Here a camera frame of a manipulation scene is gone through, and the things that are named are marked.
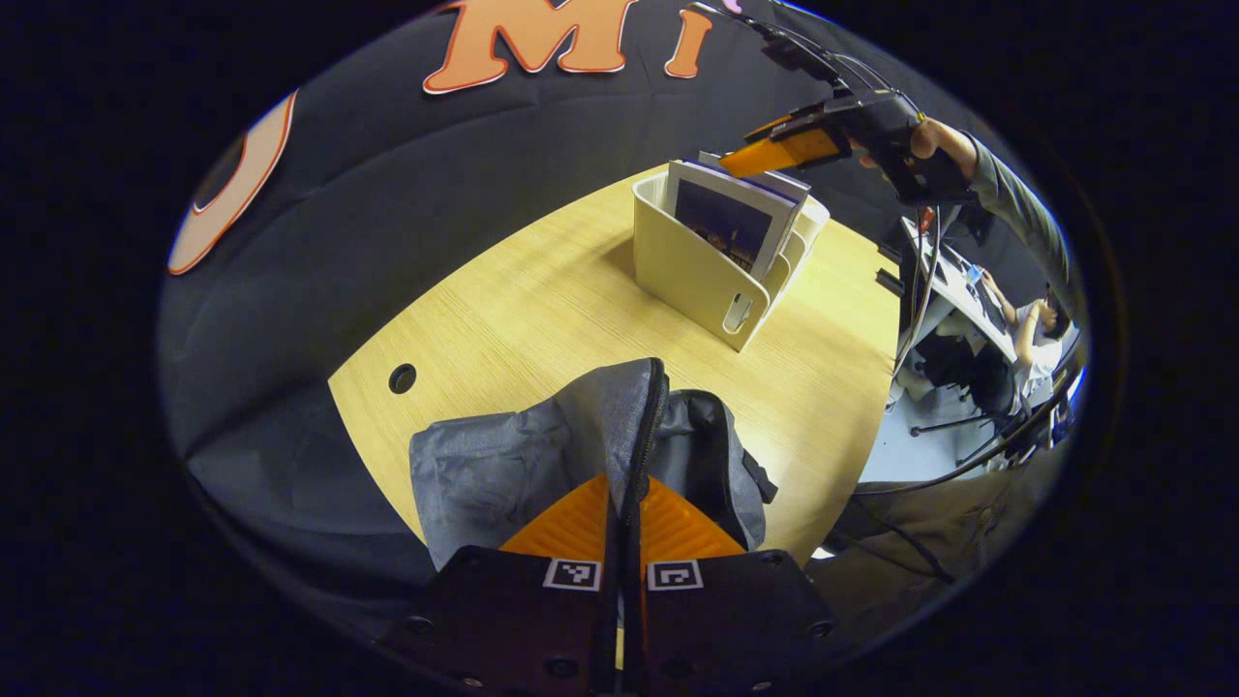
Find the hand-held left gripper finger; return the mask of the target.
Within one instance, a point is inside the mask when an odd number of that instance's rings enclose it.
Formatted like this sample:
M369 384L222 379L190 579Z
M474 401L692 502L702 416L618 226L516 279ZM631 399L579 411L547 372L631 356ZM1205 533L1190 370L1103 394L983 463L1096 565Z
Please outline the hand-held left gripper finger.
M390 623L382 652L458 696L596 696L615 683L615 505L605 475L498 547L470 543Z
M748 551L658 479L637 508L624 685L637 696L807 696L838 618L782 550Z

